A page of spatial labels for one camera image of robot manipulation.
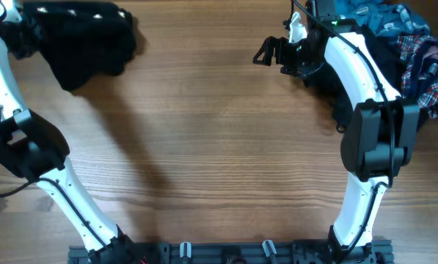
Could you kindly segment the black knit sweater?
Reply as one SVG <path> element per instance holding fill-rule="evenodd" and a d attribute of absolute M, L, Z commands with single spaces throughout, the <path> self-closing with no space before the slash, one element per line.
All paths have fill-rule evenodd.
<path fill-rule="evenodd" d="M 137 48 L 133 15 L 105 1 L 33 1 L 23 5 L 36 49 L 61 88 L 72 92 L 93 76 L 118 76 Z"/>

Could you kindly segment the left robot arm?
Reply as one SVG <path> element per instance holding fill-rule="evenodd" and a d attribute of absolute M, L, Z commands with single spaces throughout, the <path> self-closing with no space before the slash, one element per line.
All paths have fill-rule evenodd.
<path fill-rule="evenodd" d="M 0 1 L 0 164 L 26 181 L 0 197 L 35 184 L 76 228 L 88 263 L 140 263 L 135 243 L 102 212 L 78 179 L 65 137 L 23 99 L 7 55 L 12 44 L 9 30 L 22 22 L 14 1 Z"/>

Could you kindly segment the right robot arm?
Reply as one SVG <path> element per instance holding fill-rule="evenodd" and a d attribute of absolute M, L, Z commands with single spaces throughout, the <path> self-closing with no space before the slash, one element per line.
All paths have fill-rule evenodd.
<path fill-rule="evenodd" d="M 291 2 L 288 37 L 268 37 L 253 63 L 278 64 L 284 74 L 307 79 L 328 67 L 348 95 L 352 116 L 340 155 L 348 172 L 342 208 L 323 240 L 262 244 L 268 263 L 392 263 L 393 245 L 375 238 L 373 223 L 384 194 L 411 157 L 420 115 L 373 60 L 357 22 L 319 15 L 315 1 Z"/>

